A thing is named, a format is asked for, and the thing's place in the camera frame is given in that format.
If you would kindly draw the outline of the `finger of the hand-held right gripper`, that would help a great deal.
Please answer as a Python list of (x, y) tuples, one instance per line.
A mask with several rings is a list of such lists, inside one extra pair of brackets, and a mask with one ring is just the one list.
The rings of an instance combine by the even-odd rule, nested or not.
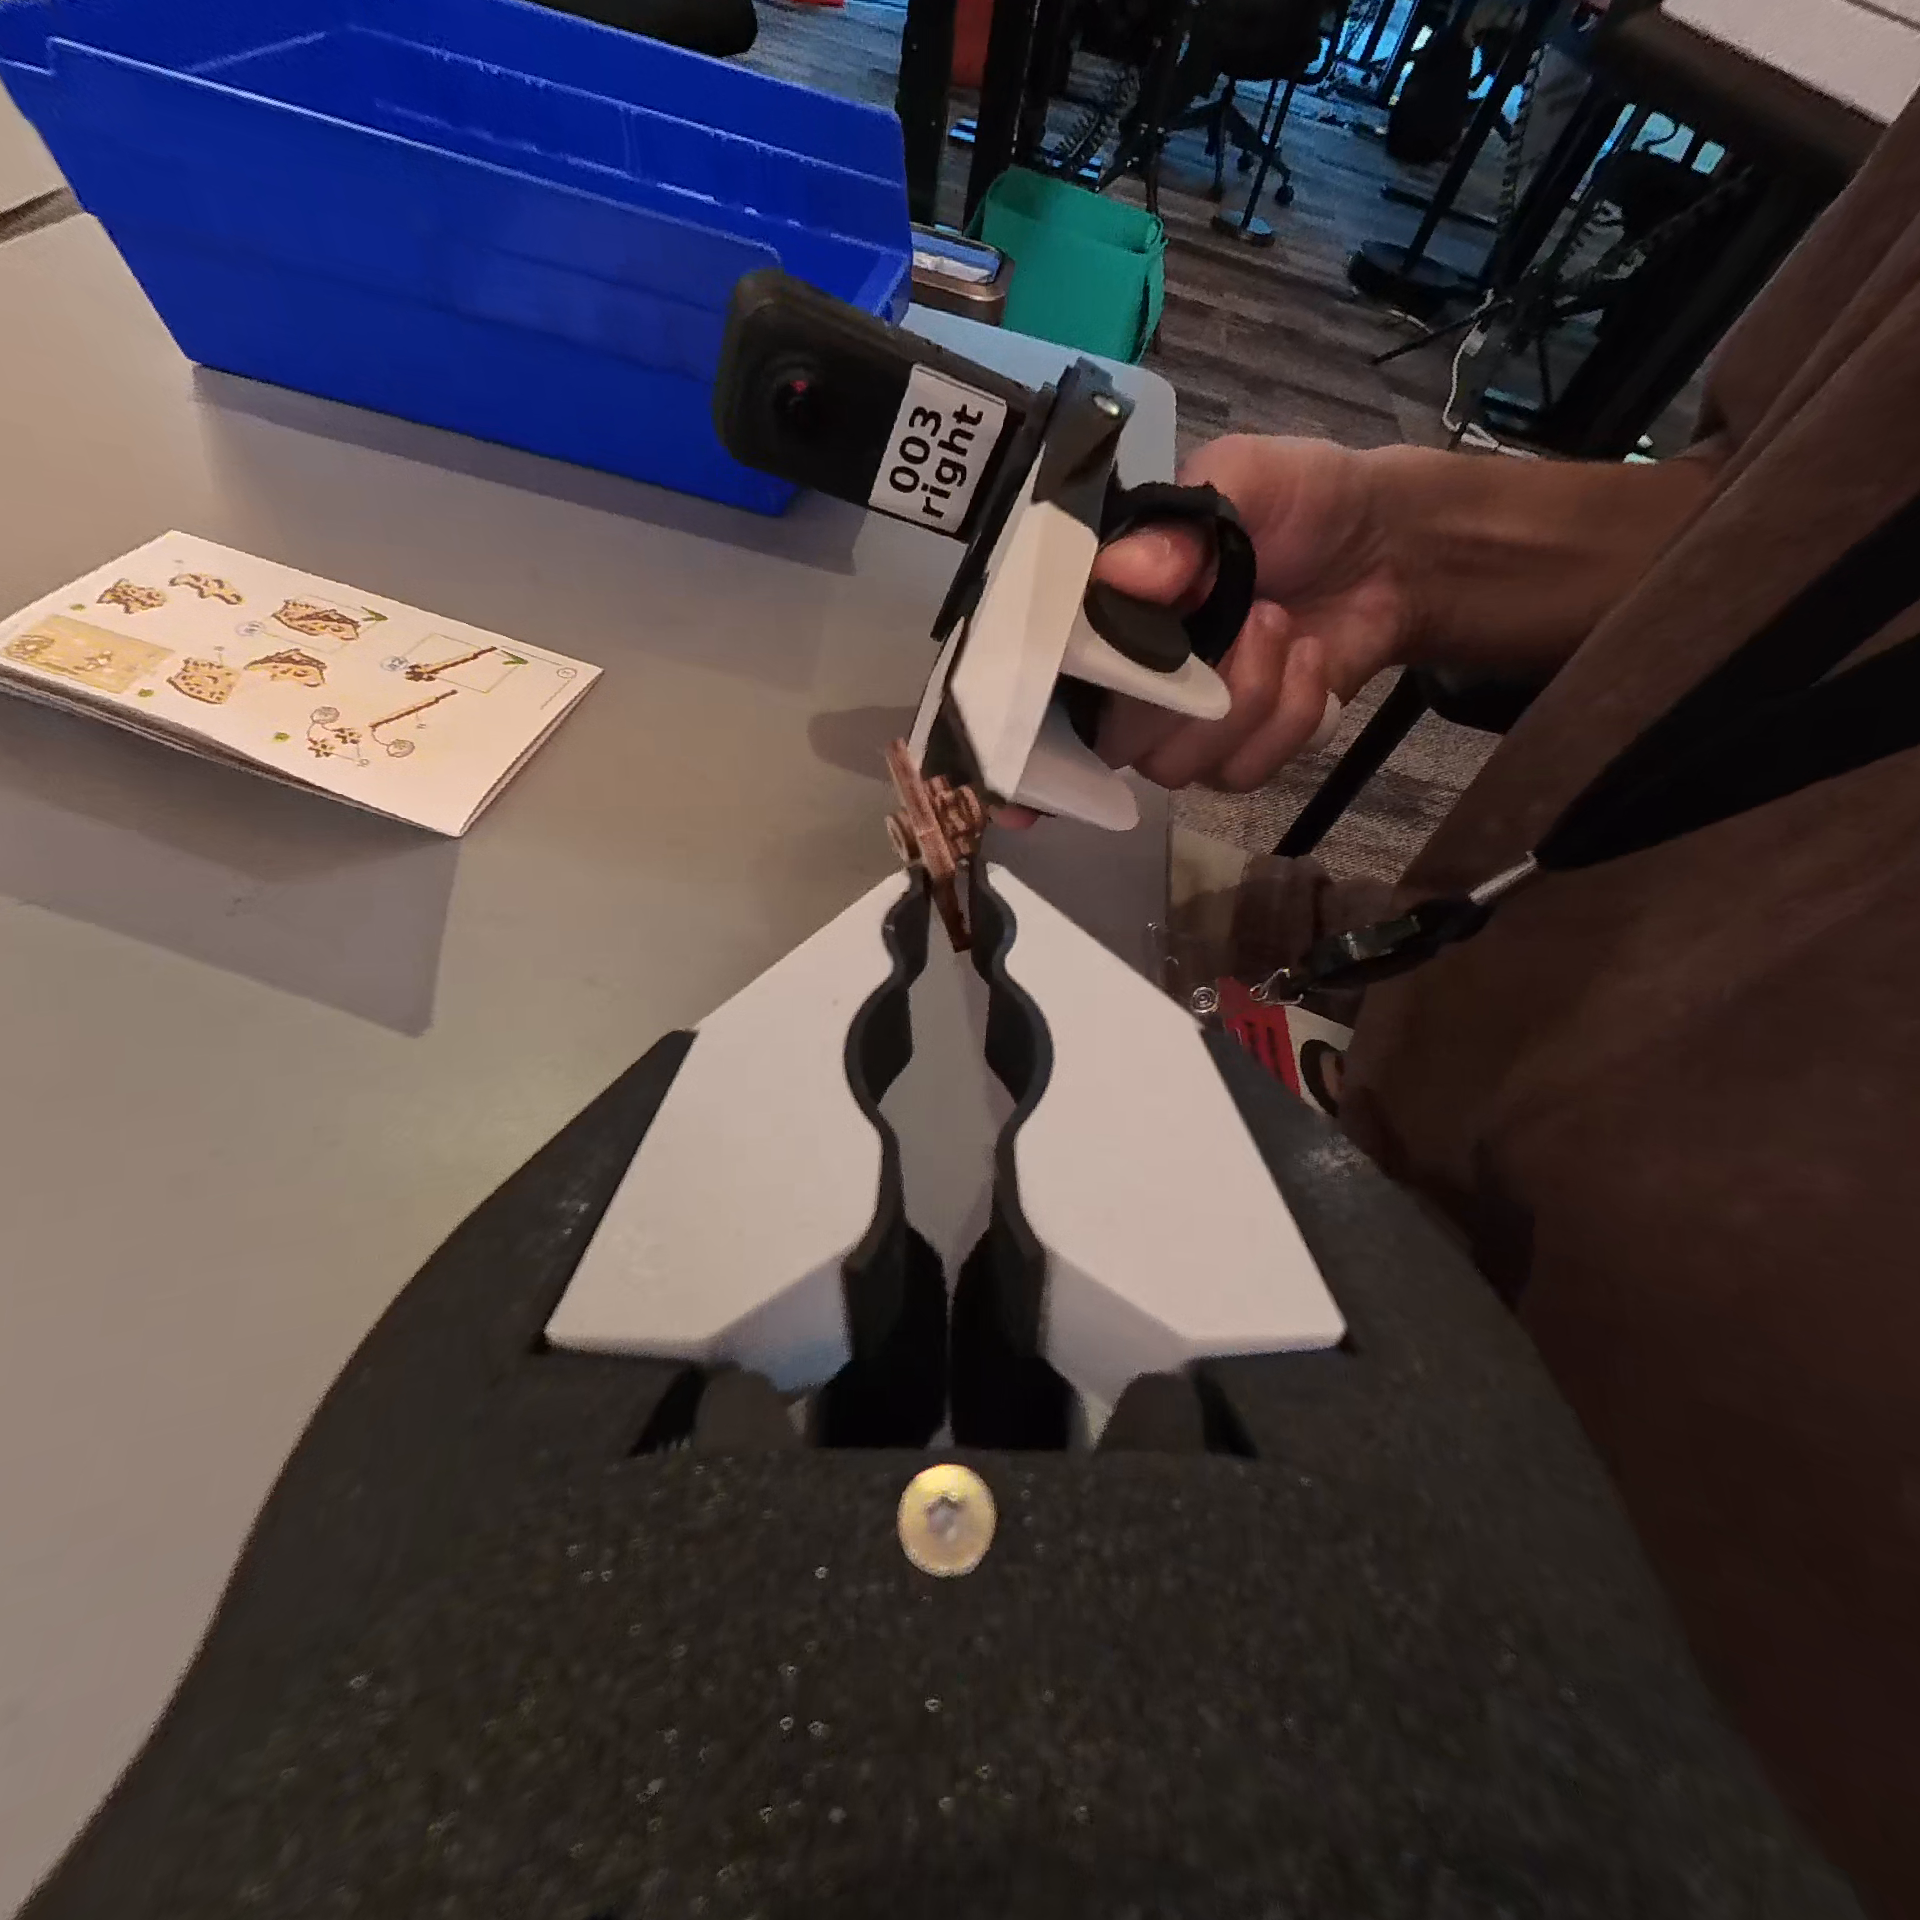
[(922, 693), (920, 708), (914, 715), (914, 771), (920, 776), (924, 776), (928, 751), (930, 751), (933, 737), (941, 728), (941, 715), (944, 715), (945, 699), (948, 699), (948, 680), (955, 673), (955, 664), (960, 657), (965, 638), (967, 638), (967, 613), (956, 613), (941, 634), (941, 653), (933, 664), (933, 673), (924, 682), (924, 693)]
[(924, 771), (988, 803), (1108, 819), (1109, 767), (1047, 715), (1100, 540), (1037, 489), (1020, 486), (988, 555)]

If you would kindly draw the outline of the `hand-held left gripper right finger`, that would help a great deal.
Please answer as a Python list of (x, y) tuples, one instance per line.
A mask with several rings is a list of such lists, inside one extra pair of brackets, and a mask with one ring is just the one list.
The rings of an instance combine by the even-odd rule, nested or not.
[(1139, 1381), (1337, 1351), (1263, 1132), (1300, 1103), (1004, 868), (972, 874), (971, 951), (1014, 1109), (955, 1280), (955, 1436), (1067, 1453)]

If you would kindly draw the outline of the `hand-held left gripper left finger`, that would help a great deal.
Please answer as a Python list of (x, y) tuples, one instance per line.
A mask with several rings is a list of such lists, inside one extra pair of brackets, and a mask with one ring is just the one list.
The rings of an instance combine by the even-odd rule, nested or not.
[(948, 1418), (948, 1287), (885, 1111), (914, 1058), (920, 877), (875, 884), (686, 1037), (542, 1338), (753, 1371), (836, 1446)]

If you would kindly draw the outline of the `small wooden puzzle assembly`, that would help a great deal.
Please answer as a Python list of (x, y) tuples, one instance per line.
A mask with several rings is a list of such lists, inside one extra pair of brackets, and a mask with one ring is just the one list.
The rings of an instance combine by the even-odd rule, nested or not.
[(922, 874), (924, 897), (941, 915), (956, 954), (972, 947), (965, 884), (980, 852), (988, 809), (967, 780), (928, 772), (905, 736), (887, 744), (887, 776), (894, 787), (894, 810), (887, 834), (909, 872)]

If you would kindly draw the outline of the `grey desk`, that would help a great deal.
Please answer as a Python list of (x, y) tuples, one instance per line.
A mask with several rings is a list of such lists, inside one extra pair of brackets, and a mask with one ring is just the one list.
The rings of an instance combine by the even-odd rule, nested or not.
[(193, 367), (97, 219), (8, 239), (3, 609), (171, 529), (603, 676), (459, 837), (3, 701), (7, 1918), (399, 1289), (887, 872), (955, 572)]

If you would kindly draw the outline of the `person's right hand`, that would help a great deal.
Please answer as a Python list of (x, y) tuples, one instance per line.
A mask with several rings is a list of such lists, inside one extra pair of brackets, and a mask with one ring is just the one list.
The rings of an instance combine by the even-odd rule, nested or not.
[(1273, 780), (1331, 715), (1411, 656), (1421, 543), (1453, 465), (1426, 446), (1360, 451), (1281, 435), (1194, 451), (1179, 482), (1224, 496), (1257, 555), (1255, 603), (1220, 665), (1230, 708), (1203, 721), (1114, 695), (1097, 751), (1169, 793)]

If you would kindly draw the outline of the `small metal bin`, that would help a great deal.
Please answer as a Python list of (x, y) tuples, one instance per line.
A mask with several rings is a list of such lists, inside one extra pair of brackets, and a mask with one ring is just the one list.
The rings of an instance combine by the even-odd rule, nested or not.
[(980, 325), (1004, 325), (1016, 262), (948, 225), (914, 222), (914, 304)]

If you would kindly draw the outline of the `green bag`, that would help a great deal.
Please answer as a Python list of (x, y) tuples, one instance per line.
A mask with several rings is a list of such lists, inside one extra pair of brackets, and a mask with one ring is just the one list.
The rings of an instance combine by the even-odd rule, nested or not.
[(967, 233), (1014, 269), (1003, 325), (1136, 366), (1163, 321), (1163, 219), (1145, 203), (1023, 166), (987, 190)]

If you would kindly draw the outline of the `wooden table with black legs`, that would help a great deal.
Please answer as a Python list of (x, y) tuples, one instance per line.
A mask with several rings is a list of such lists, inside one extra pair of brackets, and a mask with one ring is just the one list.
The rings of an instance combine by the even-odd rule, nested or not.
[[(955, 81), (956, 3), (909, 3), (900, 33), (894, 109), (905, 148), (905, 198), (917, 225), (939, 222), (941, 168), (948, 153), (948, 92)], [(1046, 37), (1059, 25), (1055, 3), (995, 3), (988, 62), (975, 109), (972, 166), (965, 212), (971, 222), (988, 188), (1026, 163), (1046, 121)]]

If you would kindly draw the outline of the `black stool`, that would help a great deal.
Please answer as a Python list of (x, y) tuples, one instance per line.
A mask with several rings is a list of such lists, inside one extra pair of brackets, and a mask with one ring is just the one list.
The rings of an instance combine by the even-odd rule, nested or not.
[(1434, 715), (1470, 733), (1504, 736), (1536, 695), (1540, 684), (1404, 668), (1356, 740), (1337, 758), (1333, 772), (1285, 829), (1273, 857), (1300, 858), (1317, 852), (1425, 717)]

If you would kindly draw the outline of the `black office chair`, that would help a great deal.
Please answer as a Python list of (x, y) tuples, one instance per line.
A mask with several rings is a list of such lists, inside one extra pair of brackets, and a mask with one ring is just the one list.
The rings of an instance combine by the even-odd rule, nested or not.
[(1327, 78), (1349, 3), (1071, 3), (1067, 47), (1108, 62), (1108, 92), (1037, 153), (1037, 168), (1105, 194), (1136, 174), (1161, 212), (1163, 159), (1203, 133), (1211, 227), (1246, 246), (1276, 231), (1263, 198), (1294, 198), (1285, 125), (1300, 89)]

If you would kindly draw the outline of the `blue plastic bin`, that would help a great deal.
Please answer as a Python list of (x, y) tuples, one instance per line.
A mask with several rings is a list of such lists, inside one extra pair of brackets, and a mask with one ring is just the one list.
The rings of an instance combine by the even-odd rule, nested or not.
[(734, 288), (900, 321), (900, 119), (541, 3), (7, 3), (3, 86), (197, 366), (781, 516)]

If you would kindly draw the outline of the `white instruction booklet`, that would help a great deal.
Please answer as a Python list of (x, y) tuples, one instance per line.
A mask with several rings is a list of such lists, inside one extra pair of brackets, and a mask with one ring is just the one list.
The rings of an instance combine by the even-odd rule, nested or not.
[(463, 837), (603, 670), (168, 531), (3, 619), (3, 689)]

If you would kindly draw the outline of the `person's brown garment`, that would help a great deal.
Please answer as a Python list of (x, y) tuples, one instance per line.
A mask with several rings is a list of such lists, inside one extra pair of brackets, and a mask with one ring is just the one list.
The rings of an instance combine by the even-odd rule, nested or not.
[[(1686, 529), (1404, 884), (1578, 793), (1917, 498), (1917, 102), (1728, 337)], [(1584, 872), (1365, 995), (1349, 1132), (1517, 1308), (1717, 1689), (1917, 1914), (1917, 748)]]

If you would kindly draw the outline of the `dark table with white sheet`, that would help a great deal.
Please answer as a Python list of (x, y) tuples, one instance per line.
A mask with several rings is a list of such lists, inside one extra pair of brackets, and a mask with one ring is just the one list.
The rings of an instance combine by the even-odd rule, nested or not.
[(1634, 453), (1916, 93), (1916, 3), (1611, 3), (1490, 259), (1478, 418)]

